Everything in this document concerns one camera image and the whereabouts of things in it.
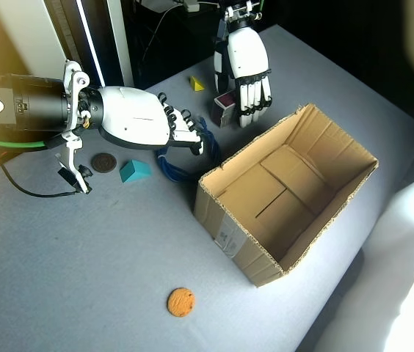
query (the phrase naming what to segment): orange cookie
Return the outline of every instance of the orange cookie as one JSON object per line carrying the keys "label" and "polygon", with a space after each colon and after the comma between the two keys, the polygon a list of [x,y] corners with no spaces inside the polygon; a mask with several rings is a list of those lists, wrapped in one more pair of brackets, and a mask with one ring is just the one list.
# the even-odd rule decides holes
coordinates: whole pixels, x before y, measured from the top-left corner
{"label": "orange cookie", "polygon": [[187,288],[177,288],[168,298],[168,310],[175,317],[185,317],[195,305],[194,293]]}

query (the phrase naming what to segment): white plug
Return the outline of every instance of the white plug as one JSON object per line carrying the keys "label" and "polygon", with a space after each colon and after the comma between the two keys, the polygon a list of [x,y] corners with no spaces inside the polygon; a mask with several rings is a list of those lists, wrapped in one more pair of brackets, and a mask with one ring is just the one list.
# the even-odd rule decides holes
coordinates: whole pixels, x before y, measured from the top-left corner
{"label": "white plug", "polygon": [[184,7],[187,12],[198,12],[200,10],[200,5],[197,0],[184,0]]}

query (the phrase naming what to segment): dark round disc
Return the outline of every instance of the dark round disc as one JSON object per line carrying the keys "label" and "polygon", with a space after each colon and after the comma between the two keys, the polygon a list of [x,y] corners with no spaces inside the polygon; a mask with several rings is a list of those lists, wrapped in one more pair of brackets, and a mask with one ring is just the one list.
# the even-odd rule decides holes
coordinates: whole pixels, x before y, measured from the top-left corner
{"label": "dark round disc", "polygon": [[91,166],[97,172],[105,174],[116,167],[116,158],[108,153],[99,153],[92,157]]}

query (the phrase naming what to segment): teal block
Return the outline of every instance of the teal block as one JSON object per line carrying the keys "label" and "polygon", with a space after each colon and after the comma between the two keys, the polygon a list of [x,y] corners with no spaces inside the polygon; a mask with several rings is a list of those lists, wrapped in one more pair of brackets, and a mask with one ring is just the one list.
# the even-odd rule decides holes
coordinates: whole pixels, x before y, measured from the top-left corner
{"label": "teal block", "polygon": [[130,160],[120,171],[122,182],[131,182],[151,176],[150,165],[138,160]]}

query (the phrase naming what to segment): corrugated cardboard edge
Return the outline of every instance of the corrugated cardboard edge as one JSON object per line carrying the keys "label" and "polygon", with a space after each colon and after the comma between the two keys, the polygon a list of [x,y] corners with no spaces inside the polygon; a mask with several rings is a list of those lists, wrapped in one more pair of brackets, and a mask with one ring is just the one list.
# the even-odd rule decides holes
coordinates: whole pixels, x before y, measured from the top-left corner
{"label": "corrugated cardboard edge", "polygon": [[[243,148],[241,148],[240,150],[238,150],[236,153],[234,153],[230,158],[228,158],[227,160],[225,160],[220,166],[216,167],[215,169],[210,170],[209,172],[205,173],[198,182],[198,185],[218,204],[218,206],[220,206],[220,208],[225,211],[226,214],[228,214],[239,226],[239,228],[247,235],[248,238],[251,239],[251,241],[253,241],[254,244],[256,244],[259,249],[271,260],[271,262],[274,264],[274,266],[276,267],[276,269],[279,271],[280,276],[285,276],[286,274],[290,273],[294,268],[297,267],[297,265],[302,261],[302,259],[305,257],[305,255],[310,251],[310,248],[312,247],[312,245],[314,245],[314,243],[316,242],[316,240],[318,238],[321,237],[321,235],[329,228],[329,226],[335,221],[335,218],[339,215],[339,213],[349,204],[349,202],[352,200],[352,198],[354,198],[354,195],[356,195],[356,193],[359,191],[359,189],[363,186],[363,184],[368,180],[368,178],[370,177],[370,175],[378,168],[379,166],[379,161],[377,158],[374,157],[374,161],[375,161],[375,166],[372,168],[372,170],[367,174],[367,176],[365,176],[362,181],[359,183],[359,185],[357,186],[357,188],[347,197],[347,200],[345,201],[345,203],[338,209],[338,211],[336,211],[336,213],[334,214],[334,216],[325,224],[325,226],[321,229],[321,231],[318,233],[318,235],[316,235],[316,237],[310,242],[310,244],[308,245],[308,247],[306,248],[306,250],[302,253],[302,255],[300,255],[300,257],[295,261],[295,263],[293,265],[291,265],[287,270],[284,270],[282,268],[282,266],[280,266],[280,264],[272,257],[272,255],[265,250],[264,247],[262,247],[262,245],[258,242],[258,240],[256,240],[256,238],[251,235],[251,233],[246,230],[243,225],[236,219],[235,216],[233,216],[233,214],[216,198],[214,197],[214,195],[203,185],[203,179],[205,177],[208,177],[211,173],[217,171],[218,169],[223,169],[224,165],[226,165],[231,159],[235,158],[239,153],[241,153],[243,150],[245,150],[246,148],[248,148],[252,143],[254,143],[256,140],[262,138],[264,135],[268,134],[268,132],[270,132],[273,128],[275,128],[276,126],[278,126],[279,124],[281,124],[283,121],[287,120],[289,117],[292,117],[294,115],[297,115],[299,113],[302,113],[304,109],[308,108],[308,107],[312,107],[315,108],[317,111],[321,112],[322,114],[324,114],[326,117],[328,117],[328,115],[326,115],[322,110],[320,110],[315,104],[312,103],[308,103],[305,106],[298,106],[297,110],[290,115],[287,115],[286,117],[280,119],[279,121],[277,121],[276,124],[274,124],[271,128],[268,128],[266,131],[264,131],[262,134],[256,136],[250,143],[246,144]],[[351,135],[349,135],[344,129],[341,128],[341,130],[351,139],[355,140]],[[370,153],[361,143],[359,143],[358,141],[356,141],[362,148],[363,150],[365,150],[368,154],[374,156],[372,153]]]}

